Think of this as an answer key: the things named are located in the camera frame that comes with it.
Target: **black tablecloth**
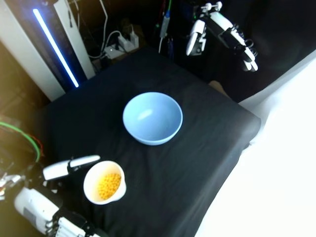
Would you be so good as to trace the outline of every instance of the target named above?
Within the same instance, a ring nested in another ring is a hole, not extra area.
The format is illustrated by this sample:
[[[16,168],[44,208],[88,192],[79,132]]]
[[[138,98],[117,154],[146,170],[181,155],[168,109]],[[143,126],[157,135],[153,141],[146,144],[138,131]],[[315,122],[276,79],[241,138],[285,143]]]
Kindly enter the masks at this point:
[[[135,141],[122,123],[126,103],[147,91],[173,97],[184,116],[179,133],[156,147]],[[51,103],[36,121],[56,160],[99,154],[122,166],[126,194],[107,205],[84,197],[86,169],[67,181],[76,211],[111,237],[193,237],[260,126],[253,114],[150,48]]]

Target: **yellow pellets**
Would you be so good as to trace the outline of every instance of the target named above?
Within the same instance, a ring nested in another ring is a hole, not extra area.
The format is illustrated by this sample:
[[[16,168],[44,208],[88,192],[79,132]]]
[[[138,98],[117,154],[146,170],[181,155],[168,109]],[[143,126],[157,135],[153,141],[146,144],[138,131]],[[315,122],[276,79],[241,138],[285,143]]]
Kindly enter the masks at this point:
[[[102,177],[98,186],[100,197],[104,200],[110,198],[119,188],[120,179],[119,174],[107,174]]]

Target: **white cup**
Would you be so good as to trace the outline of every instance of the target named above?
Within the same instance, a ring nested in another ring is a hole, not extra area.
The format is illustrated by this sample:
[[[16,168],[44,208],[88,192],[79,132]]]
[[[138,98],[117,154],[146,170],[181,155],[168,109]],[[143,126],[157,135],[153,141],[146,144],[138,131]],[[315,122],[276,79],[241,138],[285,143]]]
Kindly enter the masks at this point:
[[[107,174],[119,174],[121,180],[117,191],[110,198],[104,200],[99,195],[98,186],[101,178]],[[83,191],[86,198],[97,205],[104,205],[121,199],[126,192],[125,176],[122,168],[117,163],[110,160],[95,164],[90,168],[84,178]]]

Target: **bowl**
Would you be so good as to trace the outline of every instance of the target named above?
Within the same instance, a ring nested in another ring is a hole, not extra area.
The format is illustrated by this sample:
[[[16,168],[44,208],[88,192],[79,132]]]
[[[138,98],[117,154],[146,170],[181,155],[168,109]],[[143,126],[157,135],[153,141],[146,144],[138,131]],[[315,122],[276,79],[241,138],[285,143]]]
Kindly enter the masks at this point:
[[[116,192],[110,198],[103,199],[99,195],[98,185],[101,178],[107,174],[119,174],[121,176],[121,180]],[[111,160],[95,164],[89,169],[84,178],[83,191],[86,198],[97,205],[104,205],[121,199],[126,192],[125,175],[122,168]]]
[[[170,96],[147,92],[137,95],[125,106],[123,123],[128,133],[145,145],[166,143],[179,131],[183,114]]]

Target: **led light strip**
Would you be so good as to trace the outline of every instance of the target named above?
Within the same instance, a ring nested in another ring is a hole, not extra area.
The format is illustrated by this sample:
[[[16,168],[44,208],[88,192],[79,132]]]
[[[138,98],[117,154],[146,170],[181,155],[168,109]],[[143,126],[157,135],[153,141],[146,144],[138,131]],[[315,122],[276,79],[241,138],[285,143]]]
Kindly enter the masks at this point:
[[[48,40],[49,40],[51,46],[52,46],[53,49],[55,50],[55,53],[57,54],[57,56],[58,56],[60,62],[63,64],[63,66],[64,66],[66,72],[68,73],[68,75],[69,75],[71,81],[74,83],[75,87],[78,87],[79,84],[78,84],[77,80],[75,79],[73,73],[71,72],[70,68],[68,67],[68,64],[66,63],[66,60],[65,60],[64,56],[61,54],[61,52],[60,52],[60,50],[59,50],[59,48],[58,48],[58,46],[57,46],[55,40],[54,40],[53,37],[51,36],[51,33],[49,32],[49,30],[48,30],[48,28],[47,28],[47,26],[46,26],[46,24],[45,24],[45,22],[44,22],[42,16],[40,15],[39,10],[33,9],[33,13],[34,13],[36,19],[38,20],[38,22],[39,22],[41,28],[43,29],[43,31],[44,31],[46,37],[48,38]]]

